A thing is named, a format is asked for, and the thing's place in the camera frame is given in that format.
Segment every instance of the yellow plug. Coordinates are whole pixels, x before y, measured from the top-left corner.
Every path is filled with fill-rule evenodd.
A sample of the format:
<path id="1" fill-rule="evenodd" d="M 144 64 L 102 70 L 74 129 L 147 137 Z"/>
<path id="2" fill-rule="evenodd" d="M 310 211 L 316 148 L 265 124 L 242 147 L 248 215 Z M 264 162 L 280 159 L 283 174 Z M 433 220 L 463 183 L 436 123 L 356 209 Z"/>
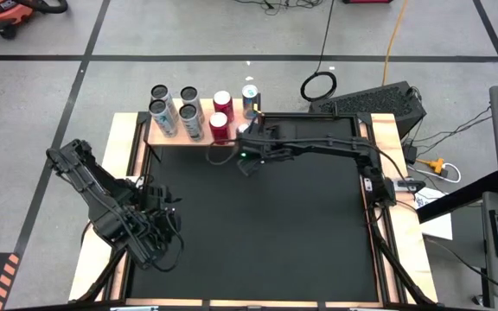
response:
<path id="1" fill-rule="evenodd" d="M 420 159 L 416 159 L 416 161 L 429 165 L 430 168 L 433 168 L 433 171 L 437 175 L 440 175 L 441 171 L 443 170 L 443 161 L 444 160 L 442 158 L 439 158 L 436 161 L 426 161 L 426 160 L 420 160 Z"/>

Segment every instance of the black box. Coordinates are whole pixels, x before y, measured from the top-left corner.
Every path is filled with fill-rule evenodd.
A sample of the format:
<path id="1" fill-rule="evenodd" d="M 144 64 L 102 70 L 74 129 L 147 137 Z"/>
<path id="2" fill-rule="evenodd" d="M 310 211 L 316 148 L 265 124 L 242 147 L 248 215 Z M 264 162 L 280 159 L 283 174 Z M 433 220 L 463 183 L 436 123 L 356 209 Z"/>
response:
<path id="1" fill-rule="evenodd" d="M 416 92 L 406 81 L 319 100 L 310 104 L 309 112 L 332 113 L 334 107 L 339 113 L 392 113 L 400 138 L 426 115 Z"/>

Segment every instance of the soda can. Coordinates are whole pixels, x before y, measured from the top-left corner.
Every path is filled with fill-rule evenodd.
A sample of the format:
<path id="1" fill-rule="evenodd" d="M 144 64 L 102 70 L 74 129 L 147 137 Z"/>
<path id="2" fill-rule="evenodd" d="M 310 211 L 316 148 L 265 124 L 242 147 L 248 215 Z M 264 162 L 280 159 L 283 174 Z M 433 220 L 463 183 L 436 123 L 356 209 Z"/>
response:
<path id="1" fill-rule="evenodd" d="M 200 114 L 197 107 L 192 104 L 187 104 L 180 108 L 180 119 L 182 120 L 183 126 L 186 127 L 189 138 L 194 142 L 199 142 L 204 137 L 203 125 L 199 116 Z"/>
<path id="2" fill-rule="evenodd" d="M 253 85 L 243 86 L 241 94 L 243 95 L 243 117 L 251 120 L 257 116 L 255 105 L 257 107 L 260 105 L 259 89 Z"/>
<path id="3" fill-rule="evenodd" d="M 170 95 L 169 88 L 164 85 L 153 86 L 151 89 L 151 100 L 161 99 L 166 103 L 169 108 L 170 114 L 172 118 L 174 118 L 174 122 L 178 122 L 178 110 L 174 105 L 174 100 L 172 100 L 172 96 Z"/>
<path id="4" fill-rule="evenodd" d="M 194 105 L 197 109 L 197 114 L 199 115 L 199 119 L 201 120 L 201 124 L 205 122 L 205 113 L 203 112 L 203 107 L 201 106 L 201 101 L 199 100 L 199 92 L 192 87 L 187 86 L 182 89 L 180 92 L 180 97 L 182 98 L 182 102 L 184 105 Z"/>
<path id="5" fill-rule="evenodd" d="M 155 99 L 149 105 L 149 113 L 166 137 L 178 134 L 178 125 L 164 100 Z"/>
<path id="6" fill-rule="evenodd" d="M 228 117 L 228 123 L 233 121 L 233 101 L 229 92 L 220 91 L 213 97 L 214 111 L 222 112 Z"/>
<path id="7" fill-rule="evenodd" d="M 230 138 L 230 128 L 228 126 L 228 116 L 224 112 L 215 112 L 208 121 L 208 125 L 211 128 L 211 133 L 213 134 L 213 139 L 218 142 L 222 139 Z"/>

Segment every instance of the wooden shelf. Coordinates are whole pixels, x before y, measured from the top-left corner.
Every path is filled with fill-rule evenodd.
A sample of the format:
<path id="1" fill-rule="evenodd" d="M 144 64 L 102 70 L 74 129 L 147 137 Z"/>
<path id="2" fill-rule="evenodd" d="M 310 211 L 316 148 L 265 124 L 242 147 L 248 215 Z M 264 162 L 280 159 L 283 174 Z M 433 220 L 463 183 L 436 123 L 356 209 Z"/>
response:
<path id="1" fill-rule="evenodd" d="M 179 111 L 183 106 L 180 98 L 174 98 L 174 104 Z M 204 137 L 199 142 L 194 142 L 189 138 L 186 128 L 183 126 L 182 120 L 178 120 L 178 134 L 174 137 L 166 137 L 153 118 L 151 119 L 151 127 L 149 129 L 149 137 L 147 139 L 149 145 L 161 146 L 206 146 L 213 142 L 213 135 L 208 124 L 208 120 L 214 113 L 213 100 L 211 98 L 202 98 L 201 106 L 205 114 L 205 122 L 203 123 Z M 241 124 L 249 124 L 251 120 L 243 117 L 243 102 L 241 98 L 233 99 L 233 122 L 230 124 L 230 138 L 235 137 L 235 131 Z"/>

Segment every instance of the wooden frame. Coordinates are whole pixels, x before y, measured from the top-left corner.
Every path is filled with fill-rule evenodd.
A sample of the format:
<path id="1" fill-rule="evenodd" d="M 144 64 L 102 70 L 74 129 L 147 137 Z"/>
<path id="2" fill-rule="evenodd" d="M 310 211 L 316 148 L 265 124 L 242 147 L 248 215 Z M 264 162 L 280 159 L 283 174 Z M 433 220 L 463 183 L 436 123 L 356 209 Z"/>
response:
<path id="1" fill-rule="evenodd" d="M 182 102 L 176 100 L 176 105 L 181 105 Z M 213 112 L 211 99 L 202 99 L 201 104 L 204 108 L 207 117 Z M 237 120 L 242 120 L 241 104 L 238 99 L 234 100 L 235 114 Z M 150 121 L 151 126 L 147 141 L 150 144 L 156 144 L 159 140 L 165 139 L 155 125 L 154 121 Z M 133 146 L 134 131 L 137 124 L 137 113 L 116 113 L 112 122 L 112 128 L 107 142 L 104 160 L 102 166 L 112 175 L 120 177 L 126 176 L 128 173 L 129 161 L 131 159 L 131 149 Z M 235 130 L 237 124 L 232 125 L 232 130 Z M 399 133 L 397 132 L 394 116 L 391 114 L 373 114 L 372 128 L 375 142 L 380 149 L 386 152 L 397 163 L 401 173 L 407 175 L 405 160 L 400 147 Z M 205 139 L 212 139 L 210 132 L 205 133 L 208 136 Z M 361 124 L 361 134 L 367 137 L 367 127 Z M 194 145 L 204 144 L 193 143 L 182 130 L 179 130 L 179 138 L 176 143 L 164 143 L 164 145 L 181 144 Z M 138 150 L 135 156 L 134 175 L 141 174 L 141 165 L 145 154 L 145 144 L 142 142 L 138 145 Z M 389 160 L 382 156 L 382 168 L 386 177 L 394 180 L 400 179 L 395 167 Z M 397 192 L 397 200 L 407 203 L 410 206 L 415 206 L 412 195 L 409 193 Z M 437 300 L 433 279 L 431 277 L 430 265 L 425 251 L 422 231 L 418 222 L 418 216 L 414 211 L 411 211 L 408 206 L 397 205 L 390 209 L 393 236 L 399 261 L 405 267 L 406 271 L 411 276 L 412 280 L 422 289 L 422 291 L 433 301 Z M 384 237 L 386 236 L 386 228 L 383 222 L 379 222 L 380 231 Z M 108 245 L 100 240 L 93 230 L 88 230 L 84 238 L 84 244 L 80 250 L 80 258 L 77 266 L 76 274 L 73 281 L 73 287 L 70 294 L 70 299 L 78 298 L 84 294 L 91 286 L 93 280 L 97 278 L 99 272 L 105 267 L 110 257 L 111 249 Z M 113 286 L 110 293 L 111 299 L 118 299 L 121 293 L 121 285 L 123 274 L 125 272 L 125 258 L 118 265 L 113 279 Z M 399 302 L 399 293 L 397 290 L 393 269 L 384 258 L 384 273 L 386 276 L 386 286 L 389 300 Z M 412 298 L 408 293 L 403 293 L 409 303 L 412 303 Z M 177 299 L 127 299 L 129 305 L 159 305 L 159 306 L 179 306 L 179 307 L 197 307 L 203 305 L 203 300 L 177 300 Z M 262 307 L 286 307 L 286 308 L 317 308 L 316 301 L 210 301 L 211 307 L 243 307 L 243 306 L 262 306 Z M 378 302 L 347 302 L 347 301 L 328 301 L 326 308 L 374 308 L 382 307 L 383 304 Z"/>

